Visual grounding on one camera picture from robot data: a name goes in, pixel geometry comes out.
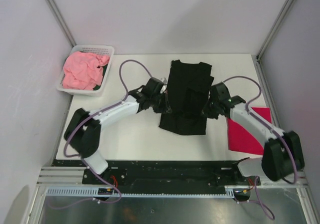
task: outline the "gray wall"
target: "gray wall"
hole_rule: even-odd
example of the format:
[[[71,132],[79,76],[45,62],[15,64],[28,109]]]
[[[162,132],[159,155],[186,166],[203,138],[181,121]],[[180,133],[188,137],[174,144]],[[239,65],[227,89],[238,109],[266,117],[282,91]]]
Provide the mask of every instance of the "gray wall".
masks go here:
[[[280,121],[299,133],[320,209],[320,0],[297,0],[262,58]]]
[[[45,0],[0,0],[0,34],[0,223],[16,224],[62,125],[54,82],[71,47]]]
[[[285,0],[55,0],[78,44],[117,54],[257,54]]]

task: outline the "pink towel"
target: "pink towel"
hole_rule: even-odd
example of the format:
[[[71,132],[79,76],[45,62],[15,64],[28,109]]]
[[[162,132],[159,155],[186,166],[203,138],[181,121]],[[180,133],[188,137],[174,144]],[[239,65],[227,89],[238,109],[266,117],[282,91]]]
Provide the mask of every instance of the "pink towel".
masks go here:
[[[62,85],[67,89],[93,90],[101,85],[103,68],[108,64],[110,57],[95,53],[74,52],[65,61],[63,66],[65,77]]]

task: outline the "red folded fabric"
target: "red folded fabric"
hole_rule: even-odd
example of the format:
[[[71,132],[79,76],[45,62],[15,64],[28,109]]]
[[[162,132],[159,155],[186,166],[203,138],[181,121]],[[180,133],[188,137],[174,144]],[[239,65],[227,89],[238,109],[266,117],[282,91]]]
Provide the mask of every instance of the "red folded fabric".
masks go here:
[[[271,113],[269,108],[253,108],[260,116],[271,122]],[[227,119],[228,125],[228,146],[229,150],[242,153],[263,155],[264,149],[260,143],[238,123]]]

